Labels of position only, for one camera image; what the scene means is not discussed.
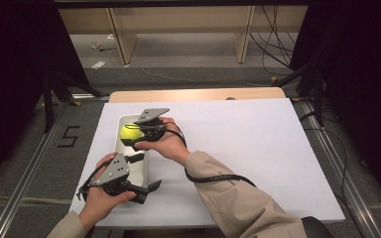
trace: person's left hand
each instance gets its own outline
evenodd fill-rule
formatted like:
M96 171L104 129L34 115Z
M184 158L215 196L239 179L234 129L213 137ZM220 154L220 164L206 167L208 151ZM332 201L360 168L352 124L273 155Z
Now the person's left hand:
M117 153L110 153L106 155L97 163L96 167L99 167L105 161L114 158L116 155ZM98 171L97 174L95 174L95 178L100 178L104 170L105 168L102 168ZM85 207L79 214L79 219L81 220L85 231L88 232L98 221L106 218L116 205L128 201L135 196L136 194L132 191L125 191L117 196L111 196L107 194L100 186L90 187Z

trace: person's right hand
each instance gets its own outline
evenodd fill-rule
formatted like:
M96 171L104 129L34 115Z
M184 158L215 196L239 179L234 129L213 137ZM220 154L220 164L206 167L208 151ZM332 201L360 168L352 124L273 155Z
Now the person's right hand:
M180 133L179 128L176 126L175 120L169 117L160 117L166 128ZM135 147L141 150L155 150L164 158L171 159L185 165L188 155L191 153L184 145L181 138L177 135L166 132L165 135L156 142L143 141L135 144Z

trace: person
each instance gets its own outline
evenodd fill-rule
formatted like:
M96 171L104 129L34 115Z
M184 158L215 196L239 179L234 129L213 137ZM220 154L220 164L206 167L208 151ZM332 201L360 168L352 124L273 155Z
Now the person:
M180 132L173 118L160 117L166 128ZM166 159L185 167L194 178L234 175L234 172L206 152L190 152L177 135L166 132L157 142L136 143L138 149L155 150ZM105 156L97 166L113 158ZM96 174L98 178L103 170ZM195 183L195 188L212 219L225 237L293 237L306 238L300 218L286 213L266 192L243 180L222 180ZM79 215L71 211L48 237L84 237L86 233L120 203L135 193L126 191L117 196L106 194L101 187L91 187L84 209Z

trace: yellow ball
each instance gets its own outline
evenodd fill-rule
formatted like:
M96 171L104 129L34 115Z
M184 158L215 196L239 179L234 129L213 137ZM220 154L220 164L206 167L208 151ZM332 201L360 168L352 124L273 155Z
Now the yellow ball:
M119 131L119 138L135 140L142 137L142 132L136 124L124 125Z

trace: sleeve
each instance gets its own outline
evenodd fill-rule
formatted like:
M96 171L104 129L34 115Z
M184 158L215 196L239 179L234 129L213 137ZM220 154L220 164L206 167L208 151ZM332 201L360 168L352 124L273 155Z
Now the sleeve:
M191 153L186 169L195 178L234 175L204 152ZM307 237L300 218L287 214L269 194L246 181L196 183L195 187L226 237Z
M71 211L52 230L48 238L83 238L85 235L85 229L78 215Z

